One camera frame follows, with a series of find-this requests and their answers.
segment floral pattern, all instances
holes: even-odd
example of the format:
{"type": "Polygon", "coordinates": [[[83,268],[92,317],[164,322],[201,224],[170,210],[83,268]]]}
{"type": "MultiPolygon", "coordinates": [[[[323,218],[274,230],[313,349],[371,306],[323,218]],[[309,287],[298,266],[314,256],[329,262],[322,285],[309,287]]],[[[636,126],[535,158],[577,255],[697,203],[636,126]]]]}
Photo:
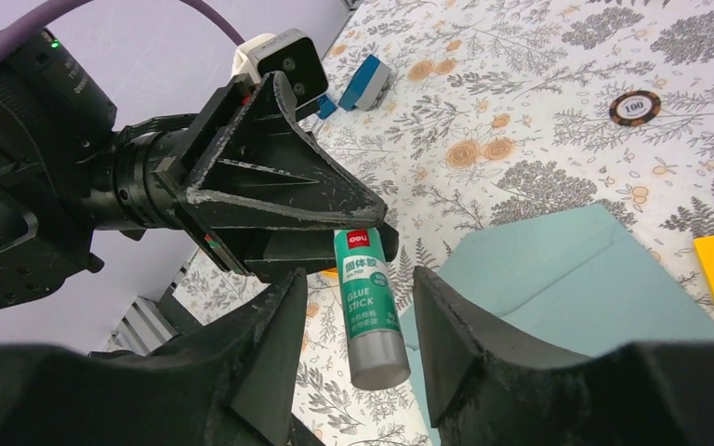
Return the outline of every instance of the floral pattern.
{"type": "MultiPolygon", "coordinates": [[[[390,207],[401,312],[412,268],[470,231],[600,203],[714,318],[693,250],[714,234],[714,0],[365,0],[324,60],[333,98],[369,54],[382,104],[303,125],[390,207]],[[639,89],[658,116],[613,123],[639,89]]],[[[309,282],[294,413],[328,445],[429,444],[408,383],[350,385],[337,281],[309,282]]],[[[262,286],[199,253],[176,297],[209,322],[262,286]]]]}

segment teal envelope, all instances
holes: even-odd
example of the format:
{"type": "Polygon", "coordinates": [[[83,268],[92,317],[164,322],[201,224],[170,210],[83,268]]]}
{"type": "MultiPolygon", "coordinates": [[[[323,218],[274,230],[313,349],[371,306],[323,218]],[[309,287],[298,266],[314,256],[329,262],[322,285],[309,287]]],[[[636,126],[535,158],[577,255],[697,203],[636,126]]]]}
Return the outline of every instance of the teal envelope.
{"type": "MultiPolygon", "coordinates": [[[[591,357],[634,340],[714,340],[714,321],[599,204],[473,232],[437,272],[504,321],[591,357]]],[[[428,423],[414,308],[401,329],[428,423]]]]}

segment glue stick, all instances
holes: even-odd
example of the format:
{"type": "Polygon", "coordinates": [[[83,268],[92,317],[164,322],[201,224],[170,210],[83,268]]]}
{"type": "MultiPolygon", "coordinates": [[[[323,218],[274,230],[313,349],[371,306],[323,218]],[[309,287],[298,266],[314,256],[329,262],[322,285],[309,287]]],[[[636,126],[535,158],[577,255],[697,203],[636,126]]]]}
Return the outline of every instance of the glue stick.
{"type": "Polygon", "coordinates": [[[411,371],[379,232],[336,230],[335,258],[351,384],[362,390],[398,386],[411,371]]]}

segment green glue stick label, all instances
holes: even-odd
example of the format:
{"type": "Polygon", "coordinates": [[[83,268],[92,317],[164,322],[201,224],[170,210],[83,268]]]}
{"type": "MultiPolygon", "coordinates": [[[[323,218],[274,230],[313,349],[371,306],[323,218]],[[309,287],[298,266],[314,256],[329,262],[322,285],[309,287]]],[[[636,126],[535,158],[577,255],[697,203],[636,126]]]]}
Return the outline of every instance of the green glue stick label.
{"type": "Polygon", "coordinates": [[[349,340],[374,330],[400,334],[378,230],[337,230],[335,256],[349,340]]]}

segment robotic arm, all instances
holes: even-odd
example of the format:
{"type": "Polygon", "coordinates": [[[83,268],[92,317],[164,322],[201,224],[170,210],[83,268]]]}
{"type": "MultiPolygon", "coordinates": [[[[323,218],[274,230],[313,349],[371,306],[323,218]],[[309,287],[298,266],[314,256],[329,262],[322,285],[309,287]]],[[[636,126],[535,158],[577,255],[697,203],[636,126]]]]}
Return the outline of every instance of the robotic arm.
{"type": "Polygon", "coordinates": [[[0,308],[104,263],[94,230],[184,230],[224,270],[274,282],[335,266],[333,230],[380,229],[387,206],[297,121],[327,89],[297,30],[258,48],[197,114],[113,132],[116,106],[49,30],[0,63],[0,308]]]}

